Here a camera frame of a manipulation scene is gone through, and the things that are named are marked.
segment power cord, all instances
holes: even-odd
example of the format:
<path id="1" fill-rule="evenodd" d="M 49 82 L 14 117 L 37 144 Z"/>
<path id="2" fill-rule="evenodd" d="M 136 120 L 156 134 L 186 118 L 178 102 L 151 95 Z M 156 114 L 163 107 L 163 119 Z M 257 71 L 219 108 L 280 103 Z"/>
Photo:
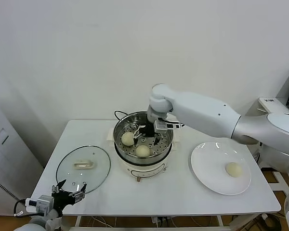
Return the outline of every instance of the power cord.
<path id="1" fill-rule="evenodd" d="M 163 217 L 158 217 L 158 223 L 160 222 L 160 227 L 163 226 Z"/>
<path id="2" fill-rule="evenodd" d="M 199 223 L 197 223 L 197 222 L 193 219 L 193 217 L 191 217 L 191 219 L 193 220 L 193 222 L 195 222 L 196 225 L 199 225 L 200 227 L 203 227 L 202 225 L 200 225 Z"/>
<path id="3" fill-rule="evenodd" d="M 115 110 L 115 117 L 116 117 L 118 120 L 120 120 L 120 118 L 117 116 L 117 113 L 122 113 L 122 114 L 124 114 L 124 115 L 126 115 L 126 116 L 128 115 L 126 112 Z"/>
<path id="4" fill-rule="evenodd" d="M 91 218 L 90 218 L 90 220 L 89 220 L 89 222 L 88 222 L 88 224 L 87 224 L 87 227 L 89 227 L 89 224 L 90 224 L 92 218 L 93 218 L 93 216 L 91 216 Z"/>
<path id="5" fill-rule="evenodd" d="M 242 229 L 240 229 L 239 231 L 243 231 L 243 230 L 247 230 L 246 227 L 249 226 L 254 220 L 251 220 L 249 223 L 247 223 L 246 225 L 243 226 Z"/>
<path id="6" fill-rule="evenodd" d="M 251 220 L 250 222 L 255 221 L 255 223 L 253 223 L 248 229 L 246 228 L 248 225 L 245 226 L 246 231 L 250 231 L 252 229 L 252 227 L 254 227 L 255 225 L 258 226 L 259 230 L 262 230 L 260 228 L 260 226 L 258 225 L 258 221 L 256 219 Z"/>
<path id="7" fill-rule="evenodd" d="M 26 218 L 26 217 L 31 217 L 31 216 L 42 216 L 42 217 L 44 216 L 43 213 L 30 213 L 30 214 L 25 214 L 25 215 L 22 215 L 22 214 L 23 214 L 23 211 L 20 211 L 19 213 L 16 213 L 17 205 L 18 205 L 19 203 L 22 203 L 22 204 L 24 205 L 25 202 L 26 202 L 26 199 L 22 199 L 22 200 L 19 200 L 19 201 L 17 201 L 17 202 L 15 203 L 15 205 L 14 205 L 14 210 L 13 210 L 13 212 L 14 212 L 14 217 L 16 217 L 16 218 Z"/>
<path id="8" fill-rule="evenodd" d="M 168 217 L 165 217 L 166 222 L 167 222 L 167 227 L 169 228 L 169 222 L 168 222 Z"/>
<path id="9" fill-rule="evenodd" d="M 268 226 L 267 223 L 265 222 L 266 219 L 270 219 L 273 223 L 273 226 Z M 281 231 L 281 224 L 278 219 L 273 214 L 261 214 L 261 218 L 259 219 L 260 225 L 266 230 L 266 231 Z"/>
<path id="10" fill-rule="evenodd" d="M 282 214 L 282 213 L 280 213 L 280 212 L 277 212 L 277 214 L 279 214 L 279 215 L 281 215 L 281 216 L 285 217 L 285 215 L 284 215 L 284 214 Z"/>
<path id="11" fill-rule="evenodd" d="M 100 218 L 101 218 L 103 221 L 100 221 L 99 219 L 97 219 L 97 218 L 95 218 L 95 217 L 92 217 L 92 218 L 93 218 L 93 220 L 96 220 L 96 221 L 104 224 L 106 227 L 108 226 L 108 227 L 113 228 L 111 225 L 108 225 L 108 224 L 106 223 L 105 219 L 104 219 L 103 217 L 101 217 L 101 216 L 100 216 Z"/>
<path id="12" fill-rule="evenodd" d="M 258 158 L 257 158 L 256 163 L 258 163 L 259 159 L 260 159 L 260 153 L 259 153 L 259 155 L 258 155 Z"/>
<path id="13" fill-rule="evenodd" d="M 173 222 L 173 219 L 172 218 L 170 218 L 170 219 L 172 221 L 173 226 L 177 228 L 178 226 L 175 225 L 175 223 Z"/>
<path id="14" fill-rule="evenodd" d="M 275 217 L 278 217 L 278 218 L 286 219 L 284 216 L 279 216 L 279 215 L 276 215 L 276 214 L 272 214 L 272 215 L 275 216 Z"/>

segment table leg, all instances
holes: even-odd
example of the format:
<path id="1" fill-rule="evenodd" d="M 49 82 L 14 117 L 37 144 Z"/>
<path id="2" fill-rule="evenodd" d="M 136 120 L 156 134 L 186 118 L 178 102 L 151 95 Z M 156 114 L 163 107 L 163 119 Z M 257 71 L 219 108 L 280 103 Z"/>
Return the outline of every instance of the table leg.
<path id="1" fill-rule="evenodd" d="M 246 225 L 248 222 L 256 218 L 260 213 L 256 214 L 246 214 L 246 215 L 239 215 L 233 221 L 230 222 L 229 227 L 231 230 L 237 230 L 242 226 Z"/>
<path id="2" fill-rule="evenodd" d="M 218 225 L 220 227 L 223 227 L 223 220 L 222 220 L 222 217 L 220 215 L 217 215 L 217 220 L 218 220 Z"/>
<path id="3" fill-rule="evenodd" d="M 81 216 L 77 216 L 75 227 L 79 227 L 80 221 L 81 221 Z"/>
<path id="4" fill-rule="evenodd" d="M 273 174 L 278 183 L 269 183 L 271 189 L 273 191 L 283 191 L 287 196 L 289 194 L 289 186 L 285 182 L 285 179 L 280 172 L 273 172 Z"/>

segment robotic hand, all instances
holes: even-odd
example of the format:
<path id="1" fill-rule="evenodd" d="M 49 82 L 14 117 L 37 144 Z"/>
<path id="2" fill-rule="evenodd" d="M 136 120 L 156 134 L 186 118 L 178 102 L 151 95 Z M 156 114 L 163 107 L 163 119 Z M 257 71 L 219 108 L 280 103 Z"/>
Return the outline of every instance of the robotic hand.
<path id="1" fill-rule="evenodd" d="M 173 129 L 165 120 L 167 113 L 213 137 L 226 137 L 241 144 L 262 142 L 262 159 L 289 175 L 289 115 L 241 116 L 222 101 L 191 92 L 175 92 L 165 84 L 155 85 L 147 111 L 147 129 L 151 132 L 154 129 L 155 133 Z M 285 214 L 289 225 L 289 194 Z"/>
<path id="2" fill-rule="evenodd" d="M 28 216 L 34 217 L 28 224 L 16 229 L 15 231 L 53 231 L 61 227 L 63 209 L 67 205 L 74 205 L 81 201 L 85 197 L 87 186 L 87 184 L 84 184 L 79 191 L 68 192 L 61 189 L 65 182 L 66 180 L 63 180 L 59 182 L 57 186 L 53 185 L 51 196 L 42 195 L 36 201 L 31 198 L 18 201 L 14 207 L 14 216 L 17 218 Z M 24 202 L 26 206 L 34 206 L 37 213 L 22 215 L 23 211 L 21 211 L 16 214 L 17 204 Z"/>

